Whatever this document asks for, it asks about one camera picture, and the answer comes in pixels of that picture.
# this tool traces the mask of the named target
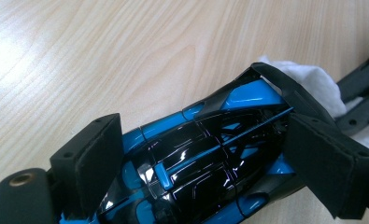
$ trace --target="wood grain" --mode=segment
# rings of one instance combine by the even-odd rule
[[[49,157],[91,120],[125,132],[231,81],[258,57],[323,67],[369,55],[369,1],[0,1],[0,181]],[[333,220],[308,190],[248,223]]]

